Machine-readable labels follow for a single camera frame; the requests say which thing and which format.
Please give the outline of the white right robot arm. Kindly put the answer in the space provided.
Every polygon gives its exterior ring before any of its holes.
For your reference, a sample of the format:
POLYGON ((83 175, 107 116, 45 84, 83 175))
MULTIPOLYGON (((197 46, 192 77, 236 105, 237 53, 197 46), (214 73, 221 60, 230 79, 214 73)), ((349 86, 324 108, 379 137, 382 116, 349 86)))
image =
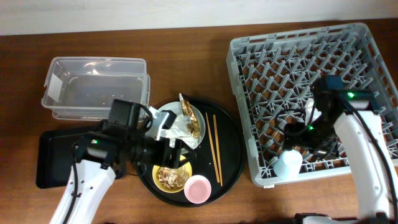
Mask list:
POLYGON ((381 117, 372 111, 339 113, 332 127, 346 150, 359 200, 361 220, 387 217, 397 223, 397 173, 382 135, 381 117))

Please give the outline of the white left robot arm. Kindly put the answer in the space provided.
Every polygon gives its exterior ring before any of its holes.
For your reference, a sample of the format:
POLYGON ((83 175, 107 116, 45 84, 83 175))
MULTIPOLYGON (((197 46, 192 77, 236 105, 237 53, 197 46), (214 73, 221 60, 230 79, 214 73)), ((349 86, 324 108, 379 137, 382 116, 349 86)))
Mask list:
POLYGON ((72 169, 67 187, 51 223, 91 223, 108 189, 116 179, 117 160, 179 168, 197 158, 195 150, 178 139, 143 138, 130 141, 81 138, 72 146, 72 169))

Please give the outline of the light blue cup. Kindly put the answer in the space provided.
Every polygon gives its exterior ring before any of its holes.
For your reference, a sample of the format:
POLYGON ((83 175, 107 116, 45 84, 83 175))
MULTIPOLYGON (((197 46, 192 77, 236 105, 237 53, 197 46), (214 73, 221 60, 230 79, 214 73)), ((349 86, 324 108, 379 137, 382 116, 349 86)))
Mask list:
POLYGON ((299 175, 303 157, 296 150, 283 151, 273 165, 274 172, 282 180, 293 180, 299 175))

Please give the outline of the gold brown snack wrapper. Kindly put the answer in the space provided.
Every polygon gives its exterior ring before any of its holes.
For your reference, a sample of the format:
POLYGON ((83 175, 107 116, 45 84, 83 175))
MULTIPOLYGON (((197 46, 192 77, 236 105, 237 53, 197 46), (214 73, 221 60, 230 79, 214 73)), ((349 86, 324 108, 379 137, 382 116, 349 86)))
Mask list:
POLYGON ((193 110, 192 105, 190 104, 188 97, 182 93, 179 94, 179 100, 182 107, 182 112, 184 116, 188 116, 189 122, 187 123, 187 127, 195 139, 200 138, 200 126, 193 110))

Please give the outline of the pink cup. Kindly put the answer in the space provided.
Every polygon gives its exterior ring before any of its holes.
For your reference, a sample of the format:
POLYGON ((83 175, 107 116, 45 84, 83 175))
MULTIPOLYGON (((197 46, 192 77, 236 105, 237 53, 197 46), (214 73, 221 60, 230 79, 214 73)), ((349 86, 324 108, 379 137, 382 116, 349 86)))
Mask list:
POLYGON ((211 195, 210 181, 202 175, 191 176, 184 185, 184 195, 191 203, 207 201, 211 195))

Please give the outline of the grey round plate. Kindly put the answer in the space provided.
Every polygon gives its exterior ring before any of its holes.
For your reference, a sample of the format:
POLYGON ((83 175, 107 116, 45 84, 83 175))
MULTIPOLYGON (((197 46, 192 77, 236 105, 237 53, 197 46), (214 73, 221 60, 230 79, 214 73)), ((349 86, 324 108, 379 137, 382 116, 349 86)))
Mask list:
MULTIPOLYGON (((205 119, 204 119, 201 111, 199 110, 199 107, 195 106, 192 102, 190 102, 190 104, 193 107, 193 110, 195 112, 195 115, 197 117, 197 120, 198 120, 198 123, 200 126, 200 140, 199 140, 199 145, 200 145, 203 138, 205 137, 205 133, 206 133, 205 119)), ((167 104, 161 106, 158 110, 159 111, 170 110, 170 111, 173 111, 176 115, 183 114, 182 107, 181 107, 181 104, 179 101, 167 103, 167 104)))

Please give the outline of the yellow bowl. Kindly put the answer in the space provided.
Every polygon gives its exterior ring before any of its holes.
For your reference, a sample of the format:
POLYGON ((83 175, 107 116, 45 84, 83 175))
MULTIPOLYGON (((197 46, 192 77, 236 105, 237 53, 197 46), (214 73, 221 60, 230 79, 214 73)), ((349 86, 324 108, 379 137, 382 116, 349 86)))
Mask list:
POLYGON ((185 183, 191 176, 192 166, 189 162, 176 169, 159 166, 152 168, 152 178, 155 185, 166 193, 173 194, 183 190, 185 183))

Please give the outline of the white tissue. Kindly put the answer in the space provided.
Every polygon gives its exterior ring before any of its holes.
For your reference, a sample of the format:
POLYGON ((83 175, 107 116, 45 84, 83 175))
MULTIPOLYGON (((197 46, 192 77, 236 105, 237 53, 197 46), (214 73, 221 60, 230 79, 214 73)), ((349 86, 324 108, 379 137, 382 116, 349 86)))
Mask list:
POLYGON ((192 123, 188 115, 179 114, 171 128, 165 131, 165 138, 170 139, 170 147, 175 147, 176 141, 179 139, 190 148, 195 149, 199 145, 200 128, 192 123))

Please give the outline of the food scraps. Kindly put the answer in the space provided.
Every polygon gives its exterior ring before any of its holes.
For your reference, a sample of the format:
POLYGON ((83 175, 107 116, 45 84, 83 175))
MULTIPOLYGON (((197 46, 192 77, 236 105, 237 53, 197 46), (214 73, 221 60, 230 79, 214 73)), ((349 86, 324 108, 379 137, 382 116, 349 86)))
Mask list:
POLYGON ((178 169, 161 167, 157 171, 156 177, 163 189, 176 191, 185 186, 189 172, 184 167, 178 169))

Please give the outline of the wooden chopstick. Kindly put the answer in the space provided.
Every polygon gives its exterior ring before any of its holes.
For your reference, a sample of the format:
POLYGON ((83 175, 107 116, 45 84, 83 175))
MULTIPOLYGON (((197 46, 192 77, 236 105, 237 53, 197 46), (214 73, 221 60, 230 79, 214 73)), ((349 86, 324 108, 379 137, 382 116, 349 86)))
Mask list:
POLYGON ((215 150, 214 150, 214 145, 213 145, 213 138, 212 138, 212 135, 211 135, 210 123, 209 123, 207 112, 205 112, 205 117, 206 117, 206 127, 207 127, 207 130, 208 130, 208 138, 209 138, 209 142, 210 142, 211 155, 212 155, 213 165, 214 165, 214 170, 215 170, 215 175, 216 175, 216 181, 217 181, 217 183, 221 184, 220 175, 219 175, 219 172, 218 172, 218 166, 217 166, 217 163, 216 163, 216 156, 215 156, 215 150))
POLYGON ((217 120, 216 115, 213 115, 213 124, 215 130, 215 142, 216 142, 216 154, 217 154, 217 165, 218 165, 218 172, 220 178, 220 185, 223 186, 223 176, 222 176, 222 169, 221 169, 221 154, 220 154, 220 147, 219 147, 219 140, 218 140, 218 128, 217 128, 217 120))

